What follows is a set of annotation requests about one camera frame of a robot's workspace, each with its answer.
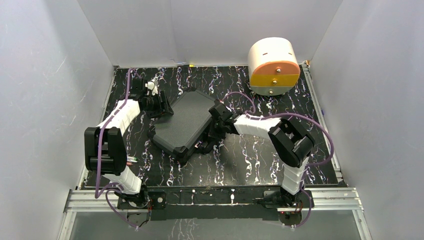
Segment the black poker set case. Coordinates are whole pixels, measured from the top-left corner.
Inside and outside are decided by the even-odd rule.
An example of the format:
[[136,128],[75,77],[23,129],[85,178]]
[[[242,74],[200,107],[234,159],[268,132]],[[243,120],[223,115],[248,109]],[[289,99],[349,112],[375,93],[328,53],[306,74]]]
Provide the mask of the black poker set case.
[[216,99],[199,91],[183,93],[171,104],[172,115],[161,116],[147,132],[150,141],[184,166],[193,154],[207,154],[221,141],[211,135],[209,109]]

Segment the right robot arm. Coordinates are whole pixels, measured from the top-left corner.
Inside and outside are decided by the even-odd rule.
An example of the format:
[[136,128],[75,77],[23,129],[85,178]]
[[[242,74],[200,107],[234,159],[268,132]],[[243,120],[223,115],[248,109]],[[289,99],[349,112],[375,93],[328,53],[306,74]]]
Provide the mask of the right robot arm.
[[315,147],[315,140],[307,130],[292,116],[266,118],[233,114],[221,102],[208,111],[212,118],[208,134],[211,138],[223,139],[227,134],[234,134],[271,141],[283,162],[283,180],[279,191],[264,192],[262,204],[295,207],[302,199],[303,176]]

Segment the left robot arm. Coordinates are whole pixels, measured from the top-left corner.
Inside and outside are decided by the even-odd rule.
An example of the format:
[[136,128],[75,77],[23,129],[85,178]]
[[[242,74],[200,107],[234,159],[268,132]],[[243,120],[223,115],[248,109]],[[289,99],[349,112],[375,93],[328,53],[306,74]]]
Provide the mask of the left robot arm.
[[149,194],[142,190],[142,180],[127,165],[128,154],[123,135],[132,121],[145,112],[149,118],[173,115],[166,93],[159,90],[157,80],[130,79],[123,99],[96,127],[84,132],[85,167],[96,174],[95,196],[101,177],[109,180],[109,186],[118,187],[122,194],[130,195],[130,202],[137,208],[149,203]]

